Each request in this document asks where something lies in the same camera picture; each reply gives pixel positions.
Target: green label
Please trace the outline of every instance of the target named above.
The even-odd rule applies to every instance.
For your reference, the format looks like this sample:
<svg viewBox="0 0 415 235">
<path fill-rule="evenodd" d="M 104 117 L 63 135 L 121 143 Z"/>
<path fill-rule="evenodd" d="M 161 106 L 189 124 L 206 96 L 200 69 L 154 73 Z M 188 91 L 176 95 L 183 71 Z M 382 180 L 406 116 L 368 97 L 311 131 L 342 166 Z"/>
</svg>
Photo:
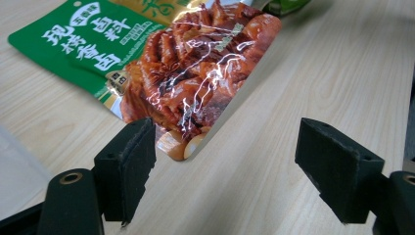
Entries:
<svg viewBox="0 0 415 235">
<path fill-rule="evenodd" d="M 148 35 L 161 28 L 109 1 L 69 0 L 11 34 L 9 42 L 43 68 L 102 98 L 108 92 L 106 74 L 137 59 Z"/>
</svg>

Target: snack package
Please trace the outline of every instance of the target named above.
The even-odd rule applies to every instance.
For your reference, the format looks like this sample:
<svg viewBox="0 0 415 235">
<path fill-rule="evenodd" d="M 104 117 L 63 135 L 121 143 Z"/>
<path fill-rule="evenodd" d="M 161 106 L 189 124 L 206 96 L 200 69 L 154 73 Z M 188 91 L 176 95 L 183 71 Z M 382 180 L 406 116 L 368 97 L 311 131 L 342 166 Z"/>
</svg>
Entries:
<svg viewBox="0 0 415 235">
<path fill-rule="evenodd" d="M 201 148 L 281 28 L 243 3 L 209 5 L 186 8 L 165 27 L 108 1 L 68 1 L 9 41 L 124 121 L 151 117 L 158 147 L 182 161 Z"/>
</svg>

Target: table surface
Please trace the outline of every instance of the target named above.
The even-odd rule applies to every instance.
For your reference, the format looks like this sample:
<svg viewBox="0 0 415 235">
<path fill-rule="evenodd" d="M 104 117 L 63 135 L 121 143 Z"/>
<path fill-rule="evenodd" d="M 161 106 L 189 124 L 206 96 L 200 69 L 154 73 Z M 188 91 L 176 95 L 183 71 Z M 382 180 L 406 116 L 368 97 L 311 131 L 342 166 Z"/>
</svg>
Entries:
<svg viewBox="0 0 415 235">
<path fill-rule="evenodd" d="M 63 2 L 0 8 L 0 124 L 53 175 L 91 168 L 125 126 L 8 44 L 10 33 Z M 132 223 L 106 222 L 107 234 L 371 234 L 373 214 L 363 225 L 341 224 L 295 164 L 300 119 L 330 123 L 384 158 L 387 176 L 401 169 L 415 1 L 312 0 L 282 23 L 211 140 L 184 163 L 157 151 Z"/>
</svg>

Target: transparent plastic window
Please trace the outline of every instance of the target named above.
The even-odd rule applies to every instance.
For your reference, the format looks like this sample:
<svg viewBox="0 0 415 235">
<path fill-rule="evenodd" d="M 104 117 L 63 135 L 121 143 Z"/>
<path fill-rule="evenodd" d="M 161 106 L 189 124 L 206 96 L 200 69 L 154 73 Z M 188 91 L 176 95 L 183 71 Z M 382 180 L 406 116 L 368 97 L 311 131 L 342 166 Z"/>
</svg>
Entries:
<svg viewBox="0 0 415 235">
<path fill-rule="evenodd" d="M 159 148 L 189 158 L 280 28 L 277 18 L 242 3 L 216 0 L 182 13 L 150 34 L 141 57 L 125 67 L 122 118 L 152 117 L 162 129 Z"/>
</svg>

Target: wood grain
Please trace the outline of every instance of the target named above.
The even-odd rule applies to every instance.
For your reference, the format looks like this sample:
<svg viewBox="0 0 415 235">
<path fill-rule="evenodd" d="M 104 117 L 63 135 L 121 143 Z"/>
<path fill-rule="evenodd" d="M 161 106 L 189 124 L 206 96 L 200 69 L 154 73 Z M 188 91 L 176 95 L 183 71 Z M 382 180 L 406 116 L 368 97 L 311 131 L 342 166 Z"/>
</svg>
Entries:
<svg viewBox="0 0 415 235">
<path fill-rule="evenodd" d="M 6 1 L 0 123 L 53 174 L 92 167 L 124 123 L 7 44 L 63 1 Z M 125 229 L 107 234 L 371 234 L 341 224 L 294 163 L 300 118 L 328 122 L 401 169 L 415 62 L 412 0 L 312 0 L 283 29 L 193 159 L 158 151 Z"/>
</svg>

